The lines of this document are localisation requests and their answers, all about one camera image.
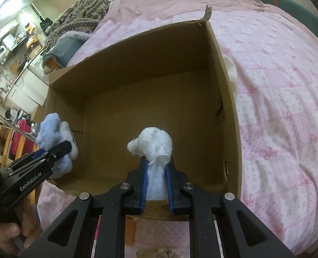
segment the open cardboard box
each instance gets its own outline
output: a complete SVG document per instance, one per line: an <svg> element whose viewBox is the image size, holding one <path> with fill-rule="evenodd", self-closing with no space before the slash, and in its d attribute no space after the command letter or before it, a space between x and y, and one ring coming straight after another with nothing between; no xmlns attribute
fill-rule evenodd
<svg viewBox="0 0 318 258"><path fill-rule="evenodd" d="M239 125L229 79L210 23L187 21L135 35L55 71L46 114L67 121L79 148L73 170L52 181L78 196L107 192L136 170L127 144L146 127L172 138L177 170L214 193L241 190ZM167 201L144 216L174 220Z"/></svg>

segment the kitchen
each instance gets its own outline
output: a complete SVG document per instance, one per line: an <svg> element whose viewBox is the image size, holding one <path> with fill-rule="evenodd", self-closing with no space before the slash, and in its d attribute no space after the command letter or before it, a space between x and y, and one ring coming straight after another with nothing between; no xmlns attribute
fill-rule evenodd
<svg viewBox="0 0 318 258"><path fill-rule="evenodd" d="M51 0L0 0L0 113L43 106L45 30L60 15Z"/></svg>

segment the red object on wall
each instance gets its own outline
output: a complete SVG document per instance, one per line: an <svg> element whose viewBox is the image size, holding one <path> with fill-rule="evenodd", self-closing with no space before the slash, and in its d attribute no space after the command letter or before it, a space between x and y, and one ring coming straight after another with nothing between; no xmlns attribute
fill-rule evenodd
<svg viewBox="0 0 318 258"><path fill-rule="evenodd" d="M17 123L17 126L19 127L19 130L22 130L23 132L26 132L26 133L31 132L31 126L26 122L25 119L20 119ZM10 154L12 154L14 156L17 154L20 136L21 136L21 134L18 132L15 132L13 135L11 148L10 148ZM35 143L27 138L25 140L22 156L26 153L32 152L34 145L35 145Z"/></svg>

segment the human hand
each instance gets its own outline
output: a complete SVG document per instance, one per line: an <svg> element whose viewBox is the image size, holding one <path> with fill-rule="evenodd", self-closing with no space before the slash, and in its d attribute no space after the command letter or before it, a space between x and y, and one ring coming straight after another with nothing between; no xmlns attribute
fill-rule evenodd
<svg viewBox="0 0 318 258"><path fill-rule="evenodd" d="M26 240L24 247L27 249L31 243L42 233L40 223L36 220L36 215L30 207L29 198L23 201L23 221L20 229L16 223L0 222L0 248L9 255L19 257L22 253L12 241L22 233Z"/></svg>

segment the upper cabinet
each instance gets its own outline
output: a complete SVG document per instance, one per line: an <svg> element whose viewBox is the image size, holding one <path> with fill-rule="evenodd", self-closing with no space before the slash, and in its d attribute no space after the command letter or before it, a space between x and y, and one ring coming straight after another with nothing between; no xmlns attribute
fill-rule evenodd
<svg viewBox="0 0 318 258"><path fill-rule="evenodd" d="M7 23L4 27L0 29L0 42L3 40L5 36L9 33L15 33L18 27L18 22L13 19L11 22Z"/></svg>

